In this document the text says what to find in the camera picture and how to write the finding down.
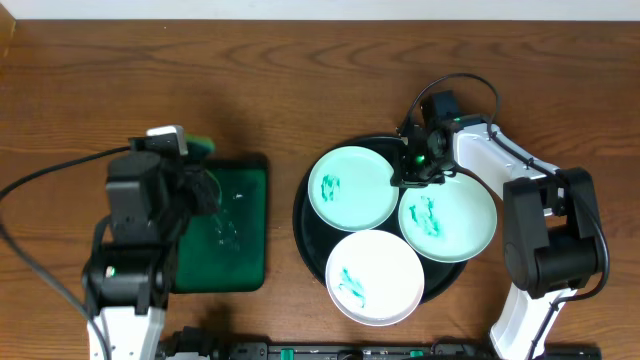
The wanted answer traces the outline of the light green plate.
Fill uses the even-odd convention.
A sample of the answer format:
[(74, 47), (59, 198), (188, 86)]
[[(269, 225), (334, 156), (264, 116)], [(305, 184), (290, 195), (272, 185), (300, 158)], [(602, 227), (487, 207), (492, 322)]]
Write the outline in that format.
[(390, 183), (393, 168), (378, 152), (343, 146), (323, 155), (312, 167), (307, 196), (329, 226), (357, 232), (373, 229), (393, 213), (399, 189)]
[(398, 224), (408, 244), (423, 257), (458, 263), (480, 254), (497, 227), (497, 209), (488, 190), (458, 173), (442, 184), (406, 190)]

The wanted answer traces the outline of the dark green sponge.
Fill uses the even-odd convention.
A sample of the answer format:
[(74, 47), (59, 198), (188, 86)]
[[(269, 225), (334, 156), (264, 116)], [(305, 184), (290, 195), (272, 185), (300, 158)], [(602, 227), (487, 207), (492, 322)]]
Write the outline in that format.
[(221, 206), (221, 187), (216, 177), (205, 167), (205, 160), (215, 152), (215, 144), (208, 137), (196, 135), (187, 135), (186, 140), (186, 184), (193, 197), (193, 214), (215, 214)]

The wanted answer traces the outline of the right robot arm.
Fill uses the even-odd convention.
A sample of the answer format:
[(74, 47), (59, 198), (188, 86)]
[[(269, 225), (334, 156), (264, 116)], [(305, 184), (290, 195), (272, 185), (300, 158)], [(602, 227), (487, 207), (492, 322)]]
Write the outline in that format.
[(605, 287), (610, 255), (591, 175), (561, 170), (506, 137), (486, 115), (446, 115), (397, 130), (405, 148), (391, 183), (432, 188), (458, 167), (503, 202), (503, 256), (512, 285), (489, 338), (501, 359), (535, 359), (561, 308)]

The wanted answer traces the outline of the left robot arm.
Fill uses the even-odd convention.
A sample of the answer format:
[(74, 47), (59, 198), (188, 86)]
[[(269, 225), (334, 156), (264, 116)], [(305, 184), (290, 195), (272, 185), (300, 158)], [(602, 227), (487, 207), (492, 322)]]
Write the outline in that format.
[(220, 185), (181, 155), (131, 151), (108, 166), (110, 213), (83, 270), (90, 355), (152, 359), (191, 219), (220, 207)]

